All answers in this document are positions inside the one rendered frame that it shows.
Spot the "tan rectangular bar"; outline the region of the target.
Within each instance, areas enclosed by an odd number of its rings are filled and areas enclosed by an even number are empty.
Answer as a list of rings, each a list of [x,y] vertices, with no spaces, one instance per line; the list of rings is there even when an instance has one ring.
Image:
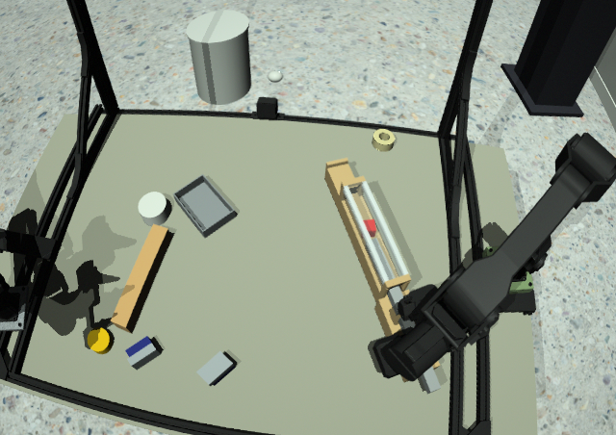
[[[171,239],[168,228],[153,224],[112,316],[116,327],[133,333]]]

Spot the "yellow cylinder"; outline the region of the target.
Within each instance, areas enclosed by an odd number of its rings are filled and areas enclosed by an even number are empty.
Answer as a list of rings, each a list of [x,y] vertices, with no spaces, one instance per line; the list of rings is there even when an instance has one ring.
[[[113,346],[113,338],[105,329],[96,327],[88,335],[89,347],[98,354],[109,352]]]

